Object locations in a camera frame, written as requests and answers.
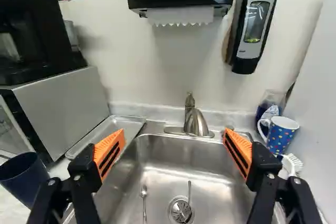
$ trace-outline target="faucet handle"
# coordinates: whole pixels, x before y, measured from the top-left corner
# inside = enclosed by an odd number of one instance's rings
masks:
[[[192,92],[187,93],[187,98],[185,99],[185,104],[184,105],[186,107],[189,107],[189,108],[194,108],[195,107],[195,99],[193,97]]]

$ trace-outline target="sink basin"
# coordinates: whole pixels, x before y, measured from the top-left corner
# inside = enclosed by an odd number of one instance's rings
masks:
[[[246,223],[255,193],[220,138],[168,134],[142,134],[130,143],[94,197],[101,222],[143,224],[140,190],[146,185],[147,224],[176,224],[169,208],[177,197],[187,201],[189,180],[187,224]]]

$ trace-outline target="faucet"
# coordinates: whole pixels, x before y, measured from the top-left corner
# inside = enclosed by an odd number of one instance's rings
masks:
[[[201,111],[195,108],[195,99],[191,92],[188,92],[188,96],[184,104],[183,127],[167,126],[164,128],[164,132],[168,134],[192,135],[206,138],[212,138],[215,136],[215,133],[209,131],[208,125],[206,124]]]
[[[185,100],[183,131],[186,134],[206,137],[212,137],[213,134],[209,131],[201,111],[195,107],[195,99],[191,92],[188,92]]]

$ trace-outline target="drain strainer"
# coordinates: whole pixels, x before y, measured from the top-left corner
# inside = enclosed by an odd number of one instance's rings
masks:
[[[186,197],[177,196],[169,204],[168,216],[173,223],[191,224],[195,213]]]

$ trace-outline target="navy blue cup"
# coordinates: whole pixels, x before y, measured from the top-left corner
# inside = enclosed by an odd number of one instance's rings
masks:
[[[17,155],[0,166],[0,184],[31,209],[41,183],[50,178],[35,152]]]

